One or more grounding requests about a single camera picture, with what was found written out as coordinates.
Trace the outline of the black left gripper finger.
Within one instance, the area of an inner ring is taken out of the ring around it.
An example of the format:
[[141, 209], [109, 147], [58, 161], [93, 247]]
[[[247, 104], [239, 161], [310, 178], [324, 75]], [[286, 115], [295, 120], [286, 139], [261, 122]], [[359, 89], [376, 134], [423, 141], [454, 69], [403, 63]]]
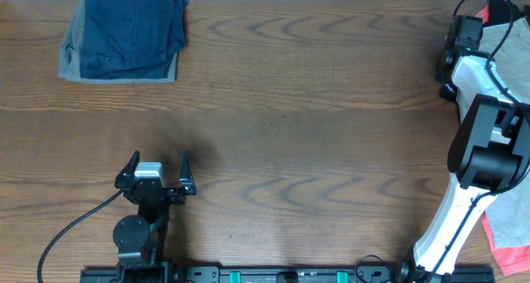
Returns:
[[179, 181], [186, 195], [196, 195], [196, 185], [190, 170], [187, 151], [184, 150], [181, 156], [181, 168]]
[[140, 153], [135, 151], [129, 162], [123, 167], [115, 178], [114, 187], [116, 189], [129, 189], [135, 183], [135, 170], [140, 162]]

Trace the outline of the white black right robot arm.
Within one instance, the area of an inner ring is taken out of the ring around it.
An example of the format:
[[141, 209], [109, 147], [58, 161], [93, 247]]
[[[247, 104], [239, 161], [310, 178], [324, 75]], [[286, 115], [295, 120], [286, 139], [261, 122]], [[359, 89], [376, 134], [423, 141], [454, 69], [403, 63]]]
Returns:
[[402, 269], [406, 282], [450, 281], [481, 215], [529, 174], [529, 106], [502, 81], [491, 55], [449, 51], [440, 69], [456, 88], [460, 125], [448, 152], [446, 195]]

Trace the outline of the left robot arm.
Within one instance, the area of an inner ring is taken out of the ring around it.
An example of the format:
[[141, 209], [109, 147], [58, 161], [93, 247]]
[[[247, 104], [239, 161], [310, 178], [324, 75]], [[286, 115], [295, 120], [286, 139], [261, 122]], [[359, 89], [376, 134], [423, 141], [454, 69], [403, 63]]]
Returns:
[[137, 213], [122, 218], [113, 230], [118, 248], [119, 282], [184, 282], [181, 267], [163, 258], [170, 207], [183, 205], [196, 194], [196, 186], [184, 151], [179, 174], [181, 185], [164, 185], [163, 166], [159, 162], [141, 162], [135, 151], [115, 178], [114, 186], [137, 205]]

